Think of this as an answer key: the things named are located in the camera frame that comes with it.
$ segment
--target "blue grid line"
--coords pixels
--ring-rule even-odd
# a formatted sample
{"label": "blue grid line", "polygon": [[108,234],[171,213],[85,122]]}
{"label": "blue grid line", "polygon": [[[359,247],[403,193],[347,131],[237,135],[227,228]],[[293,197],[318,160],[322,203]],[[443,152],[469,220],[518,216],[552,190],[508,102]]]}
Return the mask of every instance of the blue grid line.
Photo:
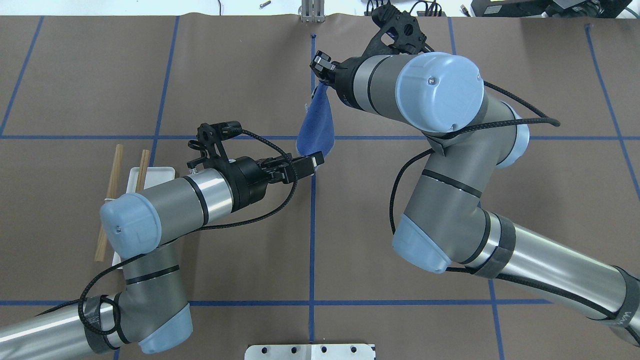
{"label": "blue grid line", "polygon": [[449,38],[451,39],[451,53],[453,55],[457,55],[456,53],[456,37],[453,34],[453,21],[450,17],[447,18],[449,22]]}
{"label": "blue grid line", "polygon": [[38,26],[36,27],[36,32],[33,33],[33,38],[31,39],[31,45],[29,45],[29,51],[27,51],[27,56],[25,56],[24,62],[22,63],[22,68],[20,69],[18,80],[15,82],[15,86],[13,87],[13,92],[11,93],[9,104],[7,105],[6,111],[4,112],[2,125],[0,125],[0,135],[4,133],[4,128],[6,127],[6,123],[9,121],[9,114],[11,113],[11,108],[13,107],[15,96],[18,94],[18,88],[20,88],[20,84],[22,83],[22,77],[24,76],[24,71],[27,69],[27,64],[29,63],[29,59],[31,58],[31,53],[33,52],[33,48],[36,45],[36,40],[38,40],[38,34],[40,34],[40,28],[42,28],[43,21],[44,21],[44,16],[41,16],[40,20],[38,21]]}
{"label": "blue grid line", "polygon": [[[452,54],[456,54],[456,40],[453,32],[453,23],[449,17],[449,35],[451,37]],[[502,333],[500,331],[500,318],[498,317],[498,305],[496,303],[495,291],[493,289],[493,280],[489,280],[489,294],[491,295],[491,307],[493,310],[493,326],[495,327],[495,339],[498,344],[498,355],[500,360],[504,360],[504,349],[502,347]]]}
{"label": "blue grid line", "polygon": [[151,140],[153,135],[2,135],[7,140]]}
{"label": "blue grid line", "polygon": [[629,169],[629,174],[631,175],[631,180],[633,181],[634,187],[636,188],[636,196],[638,197],[638,200],[640,200],[640,186],[638,186],[636,173],[634,172],[634,167],[631,164],[631,159],[629,158],[629,153],[627,152],[627,146],[625,145],[625,141],[622,138],[622,132],[620,131],[620,126],[618,125],[618,119],[616,119],[616,114],[613,111],[613,105],[611,105],[609,92],[607,91],[607,87],[604,84],[604,79],[602,79],[602,74],[600,73],[600,66],[598,66],[598,59],[596,58],[596,52],[593,49],[593,43],[591,41],[591,27],[592,27],[591,24],[586,24],[584,26],[584,33],[587,36],[587,43],[589,44],[589,50],[591,51],[591,59],[593,60],[593,66],[596,70],[596,74],[598,75],[598,80],[600,81],[600,87],[602,87],[604,99],[607,102],[607,107],[609,108],[609,114],[611,114],[611,120],[613,121],[613,126],[616,128],[616,134],[618,134],[618,140],[620,141],[622,154],[625,156],[625,161],[627,162],[627,167]]}
{"label": "blue grid line", "polygon": [[[0,135],[5,140],[192,140],[195,135]],[[267,140],[297,140],[296,135],[266,135]],[[531,136],[530,140],[620,140],[637,141],[640,136]],[[336,140],[425,140],[424,136],[413,135],[339,135]],[[229,140],[253,140],[246,135]]]}
{"label": "blue grid line", "polygon": [[307,300],[193,300],[189,301],[191,306],[308,306]]}
{"label": "blue grid line", "polygon": [[58,306],[69,300],[0,300],[0,306]]}
{"label": "blue grid line", "polygon": [[160,107],[158,108],[158,120],[156,122],[156,131],[154,133],[154,143],[151,146],[151,155],[149,157],[149,166],[154,166],[156,160],[156,148],[158,145],[158,139],[160,137],[160,125],[162,124],[162,114],[164,112],[164,100],[166,98],[166,89],[169,86],[169,77],[171,75],[171,64],[173,62],[173,50],[175,49],[175,38],[178,35],[178,25],[180,24],[180,17],[175,17],[175,24],[173,25],[173,37],[171,39],[171,48],[169,49],[169,60],[166,62],[166,72],[164,74],[164,85],[162,87],[162,96],[160,97]]}
{"label": "blue grid line", "polygon": [[[316,34],[311,34],[311,59],[316,53]],[[316,77],[311,71],[311,91],[316,87]],[[311,209],[309,211],[309,343],[316,338],[316,175],[311,177]]]}
{"label": "blue grid line", "polygon": [[[67,300],[0,300],[0,306],[57,306]],[[192,300],[196,307],[247,306],[456,306],[456,305],[544,305],[545,299],[443,299],[443,300]]]}
{"label": "blue grid line", "polygon": [[[314,56],[316,55],[316,34],[315,33],[311,33],[311,61],[313,61]],[[314,90],[316,89],[316,75],[314,74],[313,70],[311,70],[311,92],[310,94],[314,93]]]}
{"label": "blue grid line", "polygon": [[493,280],[489,279],[489,295],[491,296],[491,309],[493,310],[493,326],[495,326],[495,338],[498,342],[498,355],[500,360],[504,360],[504,347],[502,346],[502,331],[500,331],[500,318],[498,316],[498,303],[495,299],[495,289]]}

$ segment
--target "robotic arm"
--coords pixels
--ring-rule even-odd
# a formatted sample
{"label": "robotic arm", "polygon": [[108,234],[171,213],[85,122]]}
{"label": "robotic arm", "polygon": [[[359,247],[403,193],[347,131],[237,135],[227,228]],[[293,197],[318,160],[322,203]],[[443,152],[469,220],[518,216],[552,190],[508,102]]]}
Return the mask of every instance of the robotic arm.
{"label": "robotic arm", "polygon": [[[478,206],[494,169],[526,150],[528,121],[484,91],[470,60],[431,51],[408,13],[385,4],[372,17],[381,29],[362,56],[340,63],[319,51],[310,66],[344,104],[416,127],[434,150],[402,215],[394,250],[437,274],[456,271],[448,268],[455,261],[466,267],[457,270],[514,282],[640,346],[637,277]],[[383,44],[384,34],[394,43]]]}
{"label": "robotic arm", "polygon": [[[230,160],[222,141],[241,133],[261,139],[281,156]],[[1,359],[76,359],[134,342],[144,353],[153,354],[182,343],[193,327],[173,241],[193,231],[248,224],[272,215],[283,206],[245,222],[207,226],[260,201],[268,184],[295,187],[298,179],[314,174],[324,163],[321,152],[291,158],[235,121],[202,124],[197,139],[189,141],[190,148],[200,151],[198,159],[187,163],[190,175],[125,194],[100,210],[109,242],[127,260],[94,278],[79,300],[0,329]],[[197,171],[199,164],[204,169]],[[85,298],[99,277],[121,265],[127,285],[123,292]]]}

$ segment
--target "blue towel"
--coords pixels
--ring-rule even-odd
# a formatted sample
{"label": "blue towel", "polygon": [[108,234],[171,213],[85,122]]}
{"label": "blue towel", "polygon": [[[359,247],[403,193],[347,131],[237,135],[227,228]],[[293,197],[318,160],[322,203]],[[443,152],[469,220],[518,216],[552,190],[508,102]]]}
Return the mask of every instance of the blue towel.
{"label": "blue towel", "polygon": [[322,155],[326,157],[333,147],[335,131],[333,130],[331,105],[329,105],[329,98],[326,96],[327,88],[328,86],[323,83],[318,85],[307,110],[305,121],[300,127],[296,148],[301,156],[322,151]]}

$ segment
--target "metal bracket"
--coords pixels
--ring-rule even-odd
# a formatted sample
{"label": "metal bracket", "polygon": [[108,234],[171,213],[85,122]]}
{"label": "metal bracket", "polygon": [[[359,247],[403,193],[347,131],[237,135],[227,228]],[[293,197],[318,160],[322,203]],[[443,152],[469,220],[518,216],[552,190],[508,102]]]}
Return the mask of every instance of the metal bracket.
{"label": "metal bracket", "polygon": [[244,360],[375,360],[373,344],[253,345]]}
{"label": "metal bracket", "polygon": [[300,19],[302,22],[324,22],[324,0],[302,0]]}

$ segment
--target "light blue joint cap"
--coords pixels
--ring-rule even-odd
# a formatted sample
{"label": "light blue joint cap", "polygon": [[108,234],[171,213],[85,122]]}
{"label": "light blue joint cap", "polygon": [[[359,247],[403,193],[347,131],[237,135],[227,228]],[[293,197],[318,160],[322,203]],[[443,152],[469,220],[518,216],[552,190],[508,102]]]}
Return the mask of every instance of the light blue joint cap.
{"label": "light blue joint cap", "polygon": [[411,59],[396,82],[396,103],[407,122],[422,131],[450,133],[476,117],[484,97],[480,70],[469,59],[426,53]]}
{"label": "light blue joint cap", "polygon": [[138,345],[140,345],[142,352],[145,354],[155,354],[180,345],[191,336],[192,332],[191,312],[189,311],[189,304],[187,304],[173,318],[170,318],[169,321],[139,342]]}
{"label": "light blue joint cap", "polygon": [[402,214],[392,246],[396,253],[415,266],[442,274],[451,259],[408,216]]}
{"label": "light blue joint cap", "polygon": [[123,259],[146,254],[160,244],[160,217],[138,193],[126,193],[103,205],[100,220],[111,246]]}
{"label": "light blue joint cap", "polygon": [[[514,118],[522,119],[522,117],[518,115],[518,113],[511,107],[511,105],[507,104],[504,101],[502,103],[505,104],[509,109],[511,109],[511,112],[513,113]],[[529,146],[529,126],[527,124],[516,125],[516,141],[513,144],[513,148],[511,149],[511,152],[509,153],[509,155],[507,155],[507,157],[504,158],[504,160],[502,160],[495,167],[506,168],[508,166],[511,166],[513,163],[516,162],[517,159],[519,159],[522,156],[522,154],[524,154],[525,151],[527,151],[528,146]]]}

